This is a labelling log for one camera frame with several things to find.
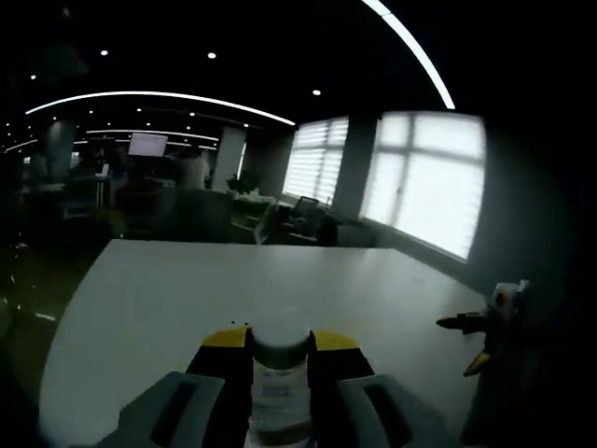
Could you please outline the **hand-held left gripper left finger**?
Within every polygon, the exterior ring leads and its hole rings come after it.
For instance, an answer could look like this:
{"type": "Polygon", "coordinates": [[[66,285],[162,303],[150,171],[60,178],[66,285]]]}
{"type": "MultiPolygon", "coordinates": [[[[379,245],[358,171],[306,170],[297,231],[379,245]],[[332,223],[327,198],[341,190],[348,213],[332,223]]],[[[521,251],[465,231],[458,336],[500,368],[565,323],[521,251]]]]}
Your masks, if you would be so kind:
{"type": "Polygon", "coordinates": [[[98,447],[243,447],[253,361],[240,326],[202,342],[184,372],[171,371],[125,405],[98,447]]]}

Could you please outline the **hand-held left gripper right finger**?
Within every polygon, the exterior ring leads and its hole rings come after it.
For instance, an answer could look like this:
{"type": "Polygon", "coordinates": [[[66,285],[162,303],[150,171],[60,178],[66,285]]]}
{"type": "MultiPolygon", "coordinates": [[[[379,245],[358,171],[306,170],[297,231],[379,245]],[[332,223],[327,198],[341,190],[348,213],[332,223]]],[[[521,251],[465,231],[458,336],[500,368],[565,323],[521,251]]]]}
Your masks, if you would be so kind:
{"type": "Polygon", "coordinates": [[[441,413],[394,376],[375,373],[354,339],[331,330],[314,330],[308,374],[318,447],[448,445],[441,413]]]}

